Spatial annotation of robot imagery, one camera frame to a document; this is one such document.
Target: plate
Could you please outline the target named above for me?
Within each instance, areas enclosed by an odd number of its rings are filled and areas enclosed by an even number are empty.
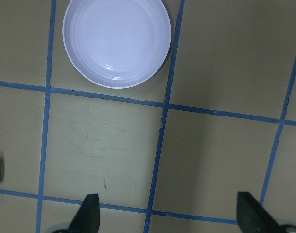
[[[71,0],[62,33],[75,68],[91,82],[115,89],[152,77],[171,42],[161,0]]]

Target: metal bolt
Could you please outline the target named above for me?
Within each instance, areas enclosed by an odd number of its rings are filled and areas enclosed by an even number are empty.
[[[294,228],[294,227],[287,227],[286,228],[286,232],[287,233],[296,233],[296,228]]]

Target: white plate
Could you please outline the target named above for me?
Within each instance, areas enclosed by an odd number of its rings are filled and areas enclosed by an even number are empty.
[[[71,0],[62,32],[75,68],[93,83],[116,89],[154,75],[171,41],[161,0]]]

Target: round white plate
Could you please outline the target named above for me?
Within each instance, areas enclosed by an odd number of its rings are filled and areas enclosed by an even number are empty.
[[[71,0],[62,33],[75,68],[93,83],[116,89],[154,75],[171,42],[161,0]]]

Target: tile floor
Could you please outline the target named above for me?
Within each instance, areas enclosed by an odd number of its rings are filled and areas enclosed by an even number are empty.
[[[112,90],[67,58],[68,0],[0,0],[0,233],[66,228],[88,193],[100,233],[238,233],[242,190],[296,224],[296,0],[163,2],[164,65]]]

